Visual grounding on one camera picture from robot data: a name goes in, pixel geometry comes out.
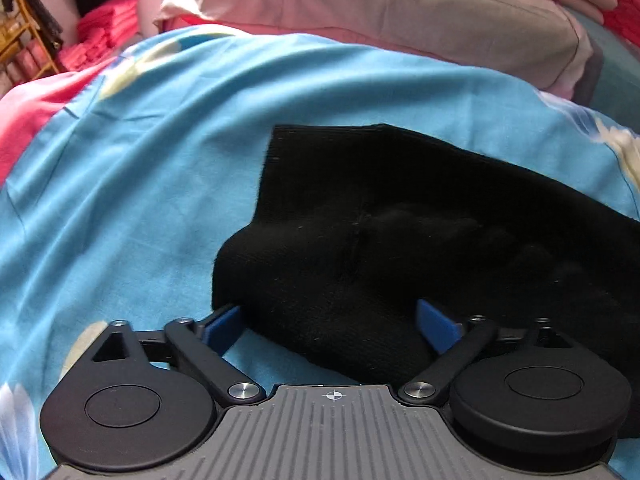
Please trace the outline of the black pants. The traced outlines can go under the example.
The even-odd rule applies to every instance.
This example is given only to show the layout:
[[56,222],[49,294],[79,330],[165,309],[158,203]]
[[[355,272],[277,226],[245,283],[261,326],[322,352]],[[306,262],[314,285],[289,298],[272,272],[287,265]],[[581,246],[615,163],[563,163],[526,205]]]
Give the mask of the black pants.
[[364,384],[434,361],[425,301],[456,322],[545,316],[639,381],[639,225],[525,168],[390,125],[277,126],[212,305]]

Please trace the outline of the blue floral bed sheet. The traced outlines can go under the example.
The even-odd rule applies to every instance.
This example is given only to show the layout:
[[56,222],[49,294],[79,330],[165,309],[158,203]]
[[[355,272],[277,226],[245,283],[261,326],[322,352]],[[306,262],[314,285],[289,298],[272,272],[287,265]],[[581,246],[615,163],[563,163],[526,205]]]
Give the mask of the blue floral bed sheet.
[[[174,30],[1,101],[1,474],[53,466],[42,404],[108,322],[200,318],[277,126],[390,125],[519,166],[639,224],[639,137],[510,76],[310,35]],[[346,382],[245,326],[265,387]]]

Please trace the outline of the teal folded blanket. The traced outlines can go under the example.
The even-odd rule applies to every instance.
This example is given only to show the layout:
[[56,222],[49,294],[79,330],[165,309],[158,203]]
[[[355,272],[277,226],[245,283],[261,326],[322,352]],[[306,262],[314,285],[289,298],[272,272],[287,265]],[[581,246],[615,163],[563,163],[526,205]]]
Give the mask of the teal folded blanket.
[[639,48],[591,18],[570,10],[586,30],[593,50],[573,101],[639,132]]

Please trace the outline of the pink clothes pile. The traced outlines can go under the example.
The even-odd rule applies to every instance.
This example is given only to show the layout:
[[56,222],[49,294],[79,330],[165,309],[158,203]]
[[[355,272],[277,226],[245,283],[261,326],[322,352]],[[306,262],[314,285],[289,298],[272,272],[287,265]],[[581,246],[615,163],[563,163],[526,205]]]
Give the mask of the pink clothes pile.
[[78,21],[77,42],[58,52],[58,66],[66,72],[95,66],[114,55],[138,32],[138,0],[108,0]]

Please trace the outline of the grey pink pillow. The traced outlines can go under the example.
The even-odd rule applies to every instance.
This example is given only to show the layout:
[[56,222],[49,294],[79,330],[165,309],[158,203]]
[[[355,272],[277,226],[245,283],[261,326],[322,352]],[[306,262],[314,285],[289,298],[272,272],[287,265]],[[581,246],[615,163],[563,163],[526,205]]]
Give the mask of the grey pink pillow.
[[158,24],[303,32],[486,67],[571,99],[594,49],[552,0],[164,0]]

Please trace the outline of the wooden shelf rack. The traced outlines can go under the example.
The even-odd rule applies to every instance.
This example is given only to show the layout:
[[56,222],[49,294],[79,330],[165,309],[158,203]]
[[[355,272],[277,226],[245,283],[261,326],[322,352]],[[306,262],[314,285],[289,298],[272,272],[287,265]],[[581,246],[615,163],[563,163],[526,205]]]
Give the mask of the wooden shelf rack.
[[61,73],[56,44],[27,0],[1,0],[1,93],[25,82]]

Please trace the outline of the red folded cloth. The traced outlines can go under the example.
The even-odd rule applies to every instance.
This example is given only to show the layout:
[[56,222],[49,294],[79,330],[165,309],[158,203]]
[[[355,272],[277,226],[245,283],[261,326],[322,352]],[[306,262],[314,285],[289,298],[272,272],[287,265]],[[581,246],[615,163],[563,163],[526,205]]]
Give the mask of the red folded cloth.
[[604,27],[640,47],[640,0],[617,0],[611,11],[603,11]]

